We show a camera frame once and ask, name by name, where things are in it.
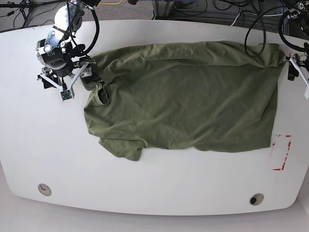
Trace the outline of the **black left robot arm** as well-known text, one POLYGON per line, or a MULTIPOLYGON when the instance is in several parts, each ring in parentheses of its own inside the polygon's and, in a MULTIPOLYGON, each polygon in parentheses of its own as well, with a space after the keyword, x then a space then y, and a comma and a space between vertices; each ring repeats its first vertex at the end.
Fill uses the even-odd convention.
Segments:
POLYGON ((294 81, 296 77, 301 76, 305 84, 308 85, 309 78, 303 73, 302 68, 309 70, 309 44, 304 43, 300 47, 288 42, 282 30, 284 21, 288 18, 295 20, 304 34, 309 34, 309 2, 307 0, 298 0, 294 4, 283 2, 283 5, 287 8, 287 11, 279 19, 279 36, 286 46, 296 51, 295 54, 285 58, 285 61, 289 63, 287 79, 294 81))

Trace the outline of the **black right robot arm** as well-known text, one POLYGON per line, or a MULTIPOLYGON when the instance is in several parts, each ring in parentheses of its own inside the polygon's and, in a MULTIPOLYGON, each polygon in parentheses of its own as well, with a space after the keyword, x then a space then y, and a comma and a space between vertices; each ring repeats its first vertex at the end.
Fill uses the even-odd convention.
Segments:
POLYGON ((57 88, 62 100, 74 98, 73 85, 80 77, 92 75, 91 65, 95 61, 88 55, 99 36, 99 21, 95 7, 99 0, 67 0, 55 15, 55 24, 46 39, 37 43, 36 54, 43 65, 38 79, 43 87, 57 88), (96 32, 88 48, 74 40, 81 27, 84 9, 89 9, 95 20, 96 32))

